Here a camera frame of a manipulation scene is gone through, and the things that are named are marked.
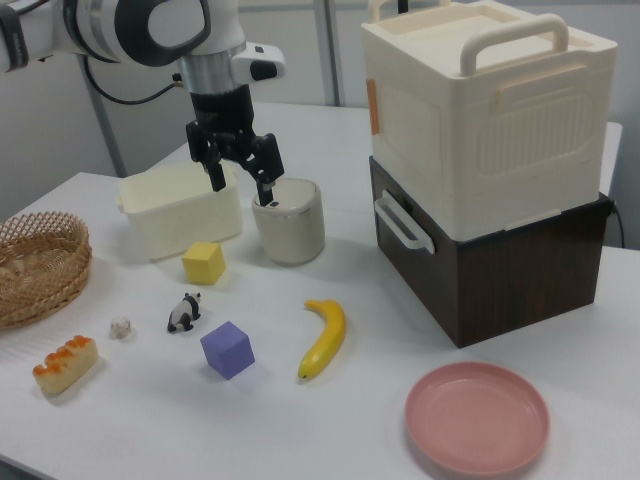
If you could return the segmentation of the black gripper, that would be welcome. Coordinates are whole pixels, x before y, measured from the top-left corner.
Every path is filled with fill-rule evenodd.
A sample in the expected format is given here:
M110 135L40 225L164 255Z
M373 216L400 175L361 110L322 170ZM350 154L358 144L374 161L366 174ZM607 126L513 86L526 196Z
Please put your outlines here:
M190 98L196 118L186 125L190 157L203 166L212 189L219 192L226 187L221 155L213 134L233 134L243 146L242 166L255 180L259 205L270 204L276 180L284 174L284 166L275 135L255 136L249 86L215 94L191 93Z

